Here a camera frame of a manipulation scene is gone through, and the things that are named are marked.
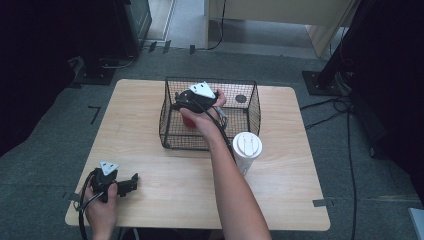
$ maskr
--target black dot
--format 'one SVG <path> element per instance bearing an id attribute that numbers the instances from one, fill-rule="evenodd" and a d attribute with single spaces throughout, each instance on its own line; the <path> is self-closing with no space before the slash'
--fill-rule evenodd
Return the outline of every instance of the black dot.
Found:
<path id="1" fill-rule="evenodd" d="M 246 96 L 244 96 L 244 95 L 237 95 L 237 96 L 236 96 L 236 101 L 237 101 L 238 103 L 245 103 L 245 102 L 247 101 L 247 98 L 246 98 Z"/>

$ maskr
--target desk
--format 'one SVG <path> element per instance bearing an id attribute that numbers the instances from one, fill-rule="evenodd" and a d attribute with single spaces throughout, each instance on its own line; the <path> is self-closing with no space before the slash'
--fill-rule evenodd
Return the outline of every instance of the desk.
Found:
<path id="1" fill-rule="evenodd" d="M 224 0 L 204 0 L 206 47 L 209 20 L 221 19 Z M 359 0 L 229 0 L 225 18 L 306 25 L 318 57 L 341 26 L 348 26 Z"/>
<path id="2" fill-rule="evenodd" d="M 139 173 L 138 189 L 118 199 L 118 226 L 220 229 L 212 166 L 205 151 L 169 150 L 159 139 L 163 81 L 120 80 L 76 192 L 100 160 L 118 163 L 118 181 Z M 293 89 L 259 86 L 264 149 L 246 180 L 271 230 L 330 227 Z M 78 225 L 72 204 L 69 225 Z"/>

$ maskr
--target wooden tabletop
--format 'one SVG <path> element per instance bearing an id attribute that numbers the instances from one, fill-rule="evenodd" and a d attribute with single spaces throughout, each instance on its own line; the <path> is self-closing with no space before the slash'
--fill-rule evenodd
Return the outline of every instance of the wooden tabletop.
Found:
<path id="1" fill-rule="evenodd" d="M 120 80 L 76 188 L 99 161 L 119 164 L 118 181 L 138 173 L 138 189 L 118 198 L 118 226 L 220 229 L 208 152 L 161 145 L 163 81 Z M 288 87 L 258 86 L 263 152 L 246 180 L 271 230 L 325 231 L 330 221 L 296 94 Z M 78 225 L 73 205 L 65 217 Z"/>

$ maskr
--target red object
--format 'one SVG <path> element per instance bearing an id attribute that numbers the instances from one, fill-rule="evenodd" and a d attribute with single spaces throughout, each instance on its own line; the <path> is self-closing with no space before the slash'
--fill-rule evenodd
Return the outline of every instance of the red object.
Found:
<path id="1" fill-rule="evenodd" d="M 183 123 L 186 127 L 196 128 L 196 124 L 190 118 L 184 117 L 183 115 L 181 116 L 183 117 Z"/>

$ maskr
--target metal mesh basket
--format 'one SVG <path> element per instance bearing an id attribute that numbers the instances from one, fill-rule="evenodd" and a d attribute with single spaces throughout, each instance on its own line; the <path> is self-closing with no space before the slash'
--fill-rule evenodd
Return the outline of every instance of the metal mesh basket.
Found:
<path id="1" fill-rule="evenodd" d="M 159 120 L 159 136 L 164 148 L 208 150 L 200 132 L 196 128 L 186 127 L 179 111 L 171 107 L 175 103 L 176 92 L 184 92 L 189 86 L 204 81 L 214 92 L 221 88 L 227 98 L 222 109 L 228 118 L 225 133 L 230 142 L 240 132 L 259 135 L 261 110 L 255 81 L 168 77 Z"/>

